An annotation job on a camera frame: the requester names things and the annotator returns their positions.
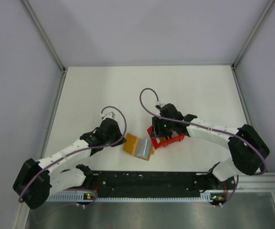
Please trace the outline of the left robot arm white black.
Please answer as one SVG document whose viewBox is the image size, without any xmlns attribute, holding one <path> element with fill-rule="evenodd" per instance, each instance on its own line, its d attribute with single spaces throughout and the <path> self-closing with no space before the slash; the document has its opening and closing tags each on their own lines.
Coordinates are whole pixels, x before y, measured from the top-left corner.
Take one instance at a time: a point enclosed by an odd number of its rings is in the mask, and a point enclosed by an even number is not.
<svg viewBox="0 0 275 229">
<path fill-rule="evenodd" d="M 13 184 L 18 201 L 36 209 L 48 197 L 68 188 L 90 188 L 92 171 L 79 162 L 105 147 L 115 147 L 124 141 L 117 121 L 104 118 L 99 127 L 82 134 L 65 149 L 38 161 L 32 158 L 26 160 Z"/>
</svg>

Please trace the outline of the yellow leather card holder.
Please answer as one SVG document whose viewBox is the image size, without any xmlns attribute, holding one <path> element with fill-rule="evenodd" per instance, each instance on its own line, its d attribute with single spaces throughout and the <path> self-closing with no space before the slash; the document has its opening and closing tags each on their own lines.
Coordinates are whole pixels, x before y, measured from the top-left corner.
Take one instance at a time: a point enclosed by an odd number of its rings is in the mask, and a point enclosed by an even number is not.
<svg viewBox="0 0 275 229">
<path fill-rule="evenodd" d="M 151 140 L 147 138 L 138 138 L 135 135 L 127 133 L 123 151 L 136 158 L 149 161 L 150 157 L 154 154 L 154 146 Z"/>
</svg>

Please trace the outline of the red plastic card bin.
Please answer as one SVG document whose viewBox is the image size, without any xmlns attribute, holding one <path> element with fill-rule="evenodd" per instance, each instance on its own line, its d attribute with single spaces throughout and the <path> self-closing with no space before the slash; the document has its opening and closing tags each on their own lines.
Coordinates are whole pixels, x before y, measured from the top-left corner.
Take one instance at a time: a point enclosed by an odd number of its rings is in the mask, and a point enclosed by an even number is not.
<svg viewBox="0 0 275 229">
<path fill-rule="evenodd" d="M 154 149 L 156 150 L 162 147 L 166 148 L 168 145 L 176 142 L 181 142 L 185 138 L 185 135 L 178 135 L 178 134 L 173 134 L 172 136 L 169 136 L 169 137 L 154 138 L 154 137 L 151 137 L 151 132 L 152 132 L 152 126 L 150 126 L 147 129 L 147 133 L 150 137 L 150 140 L 152 142 Z"/>
</svg>

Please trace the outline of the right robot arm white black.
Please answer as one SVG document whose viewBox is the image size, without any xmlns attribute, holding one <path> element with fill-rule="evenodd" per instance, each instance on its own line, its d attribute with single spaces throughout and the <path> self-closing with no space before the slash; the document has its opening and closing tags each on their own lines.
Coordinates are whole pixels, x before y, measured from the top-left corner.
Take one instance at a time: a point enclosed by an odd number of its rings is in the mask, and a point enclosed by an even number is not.
<svg viewBox="0 0 275 229">
<path fill-rule="evenodd" d="M 218 189 L 228 178 L 239 174 L 253 176 L 267 171 L 265 159 L 270 150 L 251 125 L 228 128 L 206 122 L 196 115 L 182 115 L 173 104 L 158 103 L 156 108 L 159 115 L 152 118 L 154 137 L 175 132 L 218 144 L 230 151 L 231 156 L 227 160 L 216 163 L 209 170 L 207 181 L 210 187 Z"/>
</svg>

